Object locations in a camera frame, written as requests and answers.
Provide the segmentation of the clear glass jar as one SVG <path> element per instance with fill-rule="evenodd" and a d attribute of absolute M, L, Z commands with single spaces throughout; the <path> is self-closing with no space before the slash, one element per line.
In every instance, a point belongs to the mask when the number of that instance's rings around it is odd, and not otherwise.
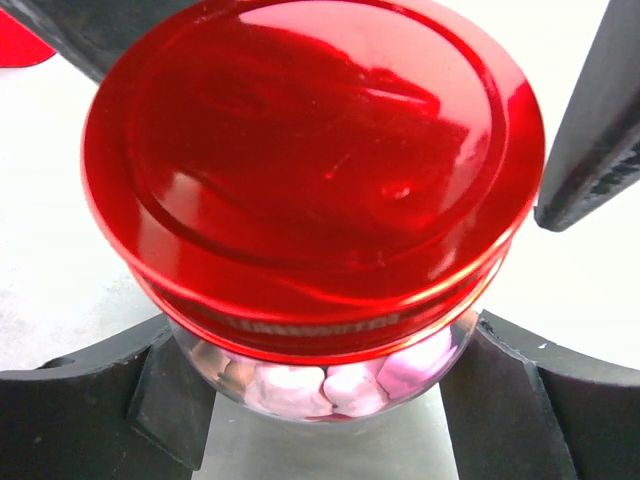
<path fill-rule="evenodd" d="M 206 342 L 174 321 L 169 326 L 187 360 L 218 393 L 268 418 L 328 425 L 368 421 L 430 390 L 458 360 L 478 319 L 468 309 L 404 350 L 336 366 L 259 361 Z"/>

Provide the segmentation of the red round lid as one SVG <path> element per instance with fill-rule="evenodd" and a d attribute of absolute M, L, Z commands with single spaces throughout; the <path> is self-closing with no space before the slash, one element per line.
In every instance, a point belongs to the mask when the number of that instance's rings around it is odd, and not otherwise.
<path fill-rule="evenodd" d="M 84 127 L 91 211 L 182 328 L 297 365 L 454 321 L 542 176 L 524 73 L 432 1 L 202 1 L 144 35 Z"/>

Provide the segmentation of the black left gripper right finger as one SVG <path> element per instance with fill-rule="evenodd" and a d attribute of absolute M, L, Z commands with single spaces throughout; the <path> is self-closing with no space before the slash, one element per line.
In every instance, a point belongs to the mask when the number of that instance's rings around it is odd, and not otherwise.
<path fill-rule="evenodd" d="M 639 477 L 635 369 L 483 311 L 440 391 L 462 479 Z"/>

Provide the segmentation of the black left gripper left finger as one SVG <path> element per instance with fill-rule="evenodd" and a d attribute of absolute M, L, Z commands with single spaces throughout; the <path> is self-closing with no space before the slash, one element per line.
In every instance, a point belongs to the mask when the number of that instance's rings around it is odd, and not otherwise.
<path fill-rule="evenodd" d="M 189 479 L 216 393 L 157 315 L 34 370 L 1 374 L 4 479 Z"/>

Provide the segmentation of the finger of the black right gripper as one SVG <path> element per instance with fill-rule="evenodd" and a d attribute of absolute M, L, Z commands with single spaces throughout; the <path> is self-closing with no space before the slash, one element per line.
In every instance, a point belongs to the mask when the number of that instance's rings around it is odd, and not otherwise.
<path fill-rule="evenodd" d="M 94 83 L 144 34 L 192 0 L 9 0 L 9 15 Z"/>
<path fill-rule="evenodd" d="M 610 1 L 554 139 L 534 209 L 562 232 L 639 181 L 639 3 Z"/>

